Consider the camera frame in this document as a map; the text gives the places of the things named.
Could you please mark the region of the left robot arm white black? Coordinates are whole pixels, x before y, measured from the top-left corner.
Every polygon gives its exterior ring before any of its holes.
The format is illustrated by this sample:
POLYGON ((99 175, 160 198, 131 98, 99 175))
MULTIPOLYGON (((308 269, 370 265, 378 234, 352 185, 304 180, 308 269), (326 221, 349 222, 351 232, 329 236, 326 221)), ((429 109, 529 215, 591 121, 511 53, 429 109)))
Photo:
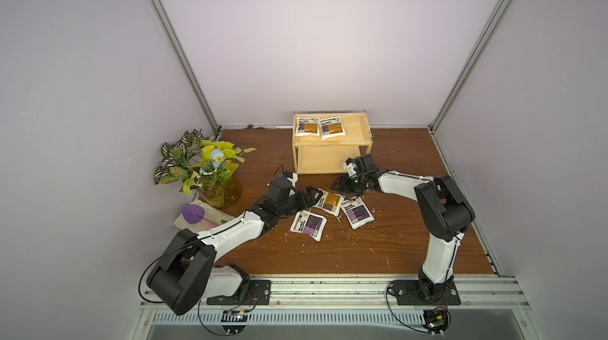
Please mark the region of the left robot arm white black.
POLYGON ((248 300, 251 277, 234 264, 215 264, 272 230, 279 220, 317 205, 322 191, 311 186, 298 190, 296 184, 297 175, 288 172, 272 180, 267 194, 234 220, 197 233, 180 230, 140 278, 158 297, 155 302, 181 316, 203 300, 228 304, 248 300))

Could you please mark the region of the light wooden two-tier shelf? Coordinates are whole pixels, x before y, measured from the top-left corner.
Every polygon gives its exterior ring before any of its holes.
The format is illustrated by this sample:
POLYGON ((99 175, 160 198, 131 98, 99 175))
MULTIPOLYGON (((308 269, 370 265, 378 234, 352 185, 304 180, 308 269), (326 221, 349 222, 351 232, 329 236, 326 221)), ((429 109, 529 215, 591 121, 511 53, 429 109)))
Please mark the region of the light wooden two-tier shelf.
POLYGON ((339 174, 344 173, 343 163, 348 158, 356 158, 371 153, 373 136, 367 112, 340 113, 295 113, 293 118, 292 150, 294 169, 299 174, 339 174), (321 135, 296 137, 296 118, 342 117, 345 136, 322 140, 321 135))

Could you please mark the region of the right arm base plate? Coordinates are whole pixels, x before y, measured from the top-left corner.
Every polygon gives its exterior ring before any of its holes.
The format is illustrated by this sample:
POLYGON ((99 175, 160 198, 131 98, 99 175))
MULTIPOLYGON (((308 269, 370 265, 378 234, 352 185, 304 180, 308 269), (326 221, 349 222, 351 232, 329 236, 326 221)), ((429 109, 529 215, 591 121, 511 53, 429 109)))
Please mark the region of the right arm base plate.
POLYGON ((395 280, 389 284, 388 294, 397 299, 398 305, 459 306, 462 304, 454 278, 440 284, 426 280, 395 280))

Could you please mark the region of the yellow coffee bag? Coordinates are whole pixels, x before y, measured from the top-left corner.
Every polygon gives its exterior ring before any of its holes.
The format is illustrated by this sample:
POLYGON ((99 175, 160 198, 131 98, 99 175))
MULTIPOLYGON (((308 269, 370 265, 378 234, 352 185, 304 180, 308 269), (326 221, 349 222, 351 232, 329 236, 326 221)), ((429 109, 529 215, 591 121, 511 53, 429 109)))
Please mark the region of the yellow coffee bag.
POLYGON ((321 128, 321 139, 323 141, 334 137, 345 136, 346 134, 342 117, 340 116, 321 118, 319 120, 319 125, 321 128))
POLYGON ((329 191, 322 190, 321 192, 322 196, 314 207, 338 217, 345 197, 341 194, 335 194, 329 191))
POLYGON ((315 136, 319 137, 320 126, 318 118, 298 117, 296 118, 296 126, 294 129, 296 137, 315 136))

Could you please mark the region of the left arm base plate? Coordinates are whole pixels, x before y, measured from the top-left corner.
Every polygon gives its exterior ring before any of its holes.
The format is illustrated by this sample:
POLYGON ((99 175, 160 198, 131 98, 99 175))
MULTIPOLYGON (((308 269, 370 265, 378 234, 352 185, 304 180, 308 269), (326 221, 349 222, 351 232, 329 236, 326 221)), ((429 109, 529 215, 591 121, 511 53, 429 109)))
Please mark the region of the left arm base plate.
POLYGON ((206 305, 269 305, 272 292, 272 282, 270 280, 249 280, 243 282, 237 291, 231 296, 209 297, 205 300, 206 305))

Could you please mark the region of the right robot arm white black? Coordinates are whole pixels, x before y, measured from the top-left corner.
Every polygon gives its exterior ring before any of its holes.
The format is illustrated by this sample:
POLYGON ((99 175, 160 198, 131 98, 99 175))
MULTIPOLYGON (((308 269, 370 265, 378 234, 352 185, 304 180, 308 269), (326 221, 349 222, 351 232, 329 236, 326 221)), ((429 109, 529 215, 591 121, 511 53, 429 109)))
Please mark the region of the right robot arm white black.
POLYGON ((429 231, 427 255, 414 292, 424 303, 440 301, 454 289, 454 261, 464 235, 475 220, 475 212, 449 175, 415 176, 382 170, 372 155, 349 158, 346 173, 332 189, 361 197, 365 191, 395 194, 418 203, 429 231))

